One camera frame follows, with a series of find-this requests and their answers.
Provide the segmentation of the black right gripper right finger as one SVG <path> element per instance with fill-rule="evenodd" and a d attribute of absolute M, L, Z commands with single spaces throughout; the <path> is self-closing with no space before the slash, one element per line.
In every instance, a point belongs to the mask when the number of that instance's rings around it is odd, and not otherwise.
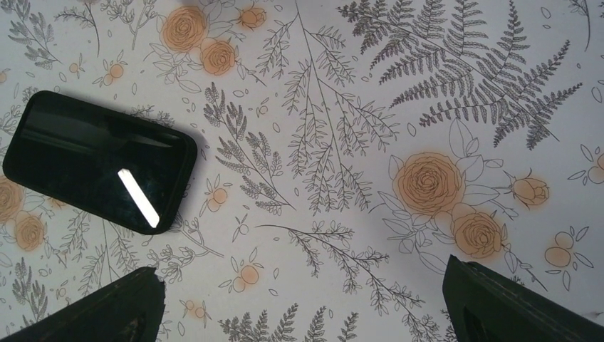
<path fill-rule="evenodd" d="M 603 326 L 454 255 L 442 293 L 458 341 L 603 340 Z"/>

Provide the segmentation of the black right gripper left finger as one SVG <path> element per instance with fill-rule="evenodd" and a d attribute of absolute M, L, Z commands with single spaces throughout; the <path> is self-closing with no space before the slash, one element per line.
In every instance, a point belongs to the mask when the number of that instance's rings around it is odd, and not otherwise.
<path fill-rule="evenodd" d="M 3 341 L 155 341 L 165 282 L 140 267 Z"/>

